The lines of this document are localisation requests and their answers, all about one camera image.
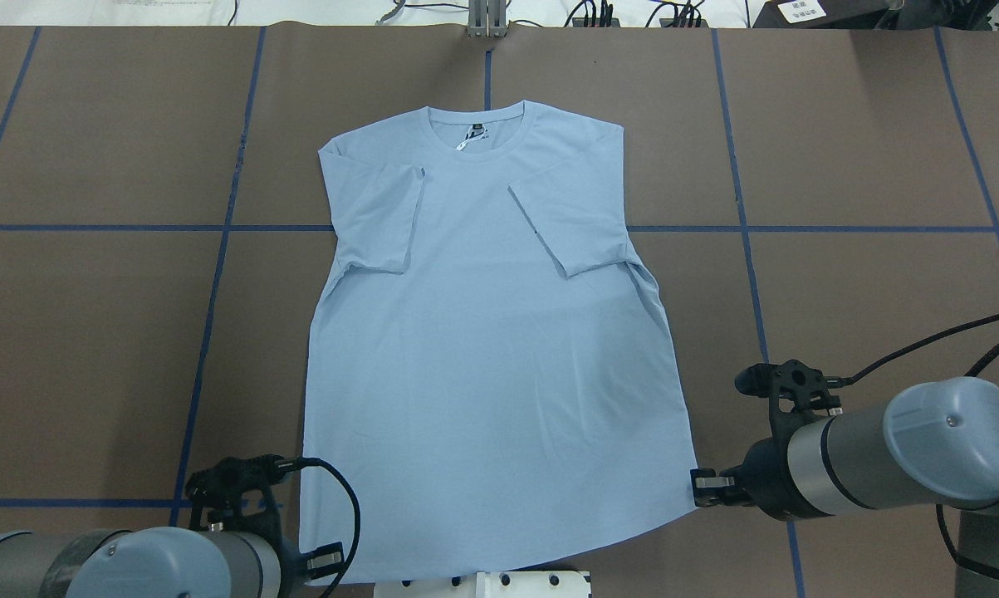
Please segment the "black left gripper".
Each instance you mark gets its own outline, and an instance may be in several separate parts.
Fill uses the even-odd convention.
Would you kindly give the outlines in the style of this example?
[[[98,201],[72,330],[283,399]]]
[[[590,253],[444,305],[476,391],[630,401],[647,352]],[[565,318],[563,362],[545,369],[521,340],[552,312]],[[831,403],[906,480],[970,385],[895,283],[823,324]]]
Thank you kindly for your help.
[[[303,554],[297,542],[287,537],[272,543],[279,561],[278,597],[291,597],[309,581],[338,576],[346,571],[343,542],[329,542]]]

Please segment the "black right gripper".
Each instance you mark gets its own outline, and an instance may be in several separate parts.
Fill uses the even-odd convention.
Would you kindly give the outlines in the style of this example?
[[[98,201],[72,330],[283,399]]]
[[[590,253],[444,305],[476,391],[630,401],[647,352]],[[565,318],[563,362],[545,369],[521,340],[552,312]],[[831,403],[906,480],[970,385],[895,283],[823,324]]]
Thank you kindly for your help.
[[[794,482],[775,439],[757,440],[749,448],[737,467],[736,480],[743,491],[733,491],[734,478],[714,469],[690,470],[696,506],[749,507],[750,497],[754,506],[776,520],[795,519]]]

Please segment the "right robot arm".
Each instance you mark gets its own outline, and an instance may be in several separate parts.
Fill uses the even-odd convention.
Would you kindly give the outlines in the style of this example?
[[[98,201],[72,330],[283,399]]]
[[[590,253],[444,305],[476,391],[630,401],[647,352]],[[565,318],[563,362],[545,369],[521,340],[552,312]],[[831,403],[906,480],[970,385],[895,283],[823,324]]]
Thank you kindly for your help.
[[[742,464],[694,469],[698,507],[754,507],[784,522],[933,506],[957,597],[999,597],[999,387],[917,384],[867,411],[798,424]]]

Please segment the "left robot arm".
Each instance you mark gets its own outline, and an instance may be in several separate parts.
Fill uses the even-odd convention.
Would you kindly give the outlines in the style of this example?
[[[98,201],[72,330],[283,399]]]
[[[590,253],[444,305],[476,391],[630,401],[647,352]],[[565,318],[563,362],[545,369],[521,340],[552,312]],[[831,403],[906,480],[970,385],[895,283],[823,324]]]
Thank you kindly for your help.
[[[340,542],[299,553],[249,532],[0,533],[0,597],[287,597],[344,568]]]

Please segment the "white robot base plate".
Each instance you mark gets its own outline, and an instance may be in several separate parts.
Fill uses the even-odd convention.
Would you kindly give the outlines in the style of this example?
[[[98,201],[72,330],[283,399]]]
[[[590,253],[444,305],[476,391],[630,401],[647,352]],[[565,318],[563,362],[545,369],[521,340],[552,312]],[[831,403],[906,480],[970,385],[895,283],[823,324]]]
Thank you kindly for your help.
[[[477,572],[427,580],[379,583],[374,597],[593,597],[587,571]]]

